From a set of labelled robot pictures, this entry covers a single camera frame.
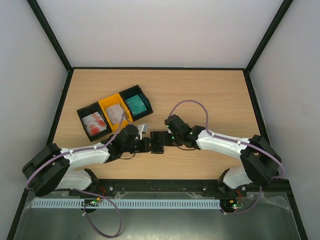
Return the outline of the black leather card holder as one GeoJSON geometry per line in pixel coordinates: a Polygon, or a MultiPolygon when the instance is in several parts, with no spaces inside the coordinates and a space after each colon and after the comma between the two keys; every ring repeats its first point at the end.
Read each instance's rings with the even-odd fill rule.
{"type": "Polygon", "coordinates": [[[151,153],[163,154],[164,153],[164,132],[163,131],[151,131],[151,153]]]}

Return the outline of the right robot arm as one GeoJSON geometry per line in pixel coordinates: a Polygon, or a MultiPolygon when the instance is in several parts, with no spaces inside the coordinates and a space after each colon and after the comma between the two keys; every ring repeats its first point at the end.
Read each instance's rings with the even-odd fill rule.
{"type": "Polygon", "coordinates": [[[226,169],[217,180],[218,191],[229,196],[249,184],[268,187],[278,178],[278,169],[284,170],[281,157],[260,135],[239,138],[223,135],[195,125],[189,127],[179,116],[169,116],[164,124],[178,145],[187,148],[217,152],[241,162],[237,168],[226,169]]]}

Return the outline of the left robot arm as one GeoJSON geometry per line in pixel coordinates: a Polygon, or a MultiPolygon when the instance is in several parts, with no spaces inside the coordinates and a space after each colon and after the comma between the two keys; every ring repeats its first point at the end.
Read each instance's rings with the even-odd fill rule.
{"type": "Polygon", "coordinates": [[[55,190],[93,191],[98,179],[86,167],[121,159],[124,153],[135,155],[149,152],[150,140],[143,137],[147,129],[145,124],[129,124],[117,135],[86,147],[60,148],[57,144],[50,143],[22,168],[26,177],[25,187],[37,197],[55,190]]]}

